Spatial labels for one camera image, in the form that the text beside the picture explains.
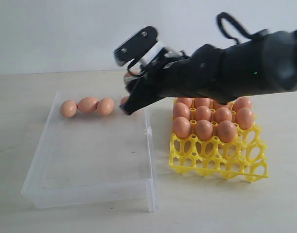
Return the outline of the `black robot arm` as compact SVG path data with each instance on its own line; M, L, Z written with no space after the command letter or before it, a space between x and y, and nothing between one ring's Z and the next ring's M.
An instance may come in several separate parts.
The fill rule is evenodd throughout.
M191 56L161 51L126 84L121 110L131 115L167 97L239 97L297 91L297 30L260 33L256 39L219 49L210 44Z

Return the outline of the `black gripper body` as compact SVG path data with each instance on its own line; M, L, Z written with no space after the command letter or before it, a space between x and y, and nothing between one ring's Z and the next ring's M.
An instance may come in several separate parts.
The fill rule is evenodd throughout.
M126 85L130 96L126 104L152 104L166 97L208 97L226 102L222 76L223 52L200 52L192 56L166 58L159 53Z

